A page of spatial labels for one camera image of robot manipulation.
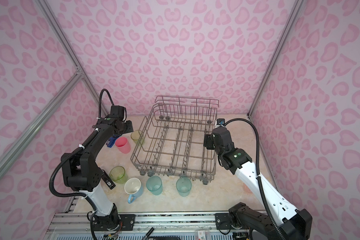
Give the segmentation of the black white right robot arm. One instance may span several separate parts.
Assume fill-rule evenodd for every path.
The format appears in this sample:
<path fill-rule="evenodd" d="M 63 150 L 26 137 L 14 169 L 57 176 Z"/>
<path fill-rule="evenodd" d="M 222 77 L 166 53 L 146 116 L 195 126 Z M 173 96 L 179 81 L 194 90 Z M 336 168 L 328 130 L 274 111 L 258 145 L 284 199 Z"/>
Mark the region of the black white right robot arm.
<path fill-rule="evenodd" d="M 233 223 L 257 231 L 269 240 L 307 240 L 311 235 L 312 215 L 298 210 L 264 178 L 256 163 L 236 148 L 231 133 L 219 126 L 204 136 L 204 147 L 214 150 L 221 165 L 241 180 L 263 204 L 266 213 L 252 210 L 244 203 L 229 209 Z"/>

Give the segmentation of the yellow-green translucent cup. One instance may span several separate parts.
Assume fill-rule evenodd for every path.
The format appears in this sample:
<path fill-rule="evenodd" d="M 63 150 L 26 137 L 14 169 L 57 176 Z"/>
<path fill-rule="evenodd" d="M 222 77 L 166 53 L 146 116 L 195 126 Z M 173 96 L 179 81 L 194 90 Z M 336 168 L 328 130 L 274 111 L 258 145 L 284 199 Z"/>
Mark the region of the yellow-green translucent cup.
<path fill-rule="evenodd" d="M 143 145 L 145 142 L 144 134 L 141 130 L 136 130 L 133 133 L 131 133 L 131 139 L 136 145 Z"/>

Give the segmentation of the pink plastic cup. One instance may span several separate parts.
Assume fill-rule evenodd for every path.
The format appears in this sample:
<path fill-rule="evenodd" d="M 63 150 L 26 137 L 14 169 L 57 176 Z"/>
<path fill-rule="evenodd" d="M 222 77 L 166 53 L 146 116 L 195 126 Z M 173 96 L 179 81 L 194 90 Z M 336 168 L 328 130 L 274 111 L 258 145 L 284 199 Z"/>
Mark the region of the pink plastic cup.
<path fill-rule="evenodd" d="M 115 141 L 115 146 L 123 154 L 128 154 L 131 151 L 130 143 L 128 142 L 128 139 L 126 137 L 119 137 Z"/>

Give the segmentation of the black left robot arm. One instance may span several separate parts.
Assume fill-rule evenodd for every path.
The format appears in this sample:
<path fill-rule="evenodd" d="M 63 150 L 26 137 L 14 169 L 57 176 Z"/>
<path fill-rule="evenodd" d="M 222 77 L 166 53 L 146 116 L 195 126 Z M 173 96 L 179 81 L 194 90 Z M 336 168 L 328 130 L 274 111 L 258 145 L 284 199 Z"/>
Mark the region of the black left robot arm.
<path fill-rule="evenodd" d="M 116 205 L 101 187 L 101 181 L 108 175 L 97 165 L 96 158 L 109 138 L 133 131 L 132 122 L 126 118 L 125 107 L 111 106 L 109 115 L 98 117 L 91 135 L 74 152 L 61 157 L 64 184 L 93 208 L 88 219 L 94 231 L 118 231 L 122 228 Z"/>

